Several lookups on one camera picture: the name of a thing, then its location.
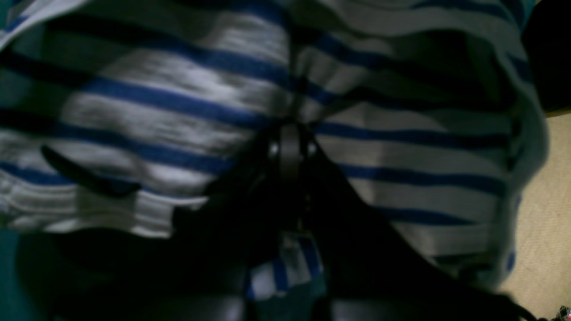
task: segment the striped fabric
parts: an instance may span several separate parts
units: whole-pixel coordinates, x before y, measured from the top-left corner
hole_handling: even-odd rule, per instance
[[[517,198],[546,155],[519,42],[527,0],[14,1],[0,31],[0,213],[22,232],[117,228],[167,238],[257,133],[295,118],[428,260],[513,265]],[[48,145],[138,182],[107,199]],[[251,271],[263,300],[322,272],[286,235]]]

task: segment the striped shirt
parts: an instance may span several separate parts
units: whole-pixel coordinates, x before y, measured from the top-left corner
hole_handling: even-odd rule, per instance
[[[0,218],[22,232],[168,238],[176,206],[262,129],[315,124],[362,199],[425,258],[494,289],[546,157],[527,0],[13,0],[0,31]],[[142,188],[109,199],[48,145]],[[250,272],[263,300],[322,272],[311,239]]]

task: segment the beige carpet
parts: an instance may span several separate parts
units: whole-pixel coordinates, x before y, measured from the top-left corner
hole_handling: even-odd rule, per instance
[[[571,115],[548,123],[549,160],[524,193],[516,267],[503,290],[550,319],[571,306]]]

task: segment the blue and white striped shirt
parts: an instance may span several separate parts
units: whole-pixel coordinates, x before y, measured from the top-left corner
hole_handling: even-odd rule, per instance
[[[260,130],[315,133],[362,199],[451,275],[513,260],[516,203],[546,156],[520,43],[527,0],[14,0],[0,31],[0,217],[8,228],[171,234]],[[107,199],[48,145],[138,182]],[[291,235],[251,271],[263,300],[322,271]]]

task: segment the fabric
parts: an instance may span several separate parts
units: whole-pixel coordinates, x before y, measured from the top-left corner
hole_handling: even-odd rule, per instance
[[[0,31],[7,228],[168,238],[262,129],[313,126],[365,202],[424,257],[494,289],[521,190],[546,155],[520,43],[528,1],[16,1]],[[142,189],[110,199],[48,145]],[[251,272],[256,300],[322,271],[312,241]]]

